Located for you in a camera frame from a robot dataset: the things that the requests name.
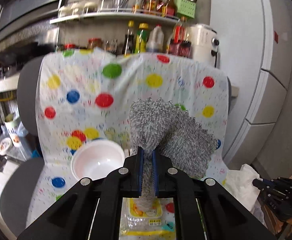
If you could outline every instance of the red sticker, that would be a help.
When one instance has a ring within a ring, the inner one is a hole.
[[[56,116],[56,111],[52,106],[47,107],[44,113],[48,119],[53,119]]]
[[[112,105],[113,102],[114,98],[112,97],[112,95],[106,93],[99,94],[95,99],[95,103],[99,107],[109,107]]]
[[[168,212],[170,213],[175,213],[175,206],[174,206],[174,203],[168,203],[166,205],[166,209]]]
[[[159,61],[161,61],[162,63],[169,63],[170,62],[169,57],[166,57],[164,55],[157,55],[157,59]]]
[[[274,34],[274,39],[275,39],[275,42],[278,44],[278,38],[279,38],[279,36],[278,36],[278,34],[275,32],[275,34]]]
[[[207,88],[212,88],[215,85],[215,81],[212,77],[205,77],[202,83]]]
[[[82,142],[86,141],[86,135],[81,130],[74,130],[71,136],[79,138]]]

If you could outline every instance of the wall shelf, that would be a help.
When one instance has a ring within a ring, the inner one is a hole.
[[[161,17],[159,15],[151,15],[145,13],[132,13],[132,12],[123,12],[123,11],[101,11],[96,13],[87,13],[82,15],[71,15],[60,17],[56,19],[52,19],[49,21],[50,24],[56,23],[69,23],[76,20],[83,20],[83,19],[108,19],[108,20],[118,20],[118,19],[127,19],[127,20],[140,20],[146,21],[147,23],[155,23],[155,24],[162,24],[168,26],[174,26],[177,22],[179,22],[179,18],[166,18]]]
[[[19,79],[19,73],[16,73],[8,78],[0,79],[0,93],[16,90]]]

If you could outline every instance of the refrigerator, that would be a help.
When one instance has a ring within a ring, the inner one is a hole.
[[[284,0],[211,0],[219,68],[239,87],[223,146],[230,169],[251,164],[276,124],[289,86],[292,28]]]

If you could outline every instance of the white bowl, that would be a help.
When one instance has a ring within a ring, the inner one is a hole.
[[[121,168],[124,161],[124,151],[117,143],[99,139],[80,147],[75,152],[70,167],[77,180],[84,177],[96,180]]]

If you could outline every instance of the gray towel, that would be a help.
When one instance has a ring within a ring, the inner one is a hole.
[[[142,196],[135,199],[145,211],[152,207],[155,198],[152,180],[152,151],[158,146],[160,153],[171,159],[174,167],[193,178],[202,178],[217,140],[201,128],[188,111],[182,111],[161,98],[153,101],[138,99],[129,113],[133,154],[138,146],[144,149]]]

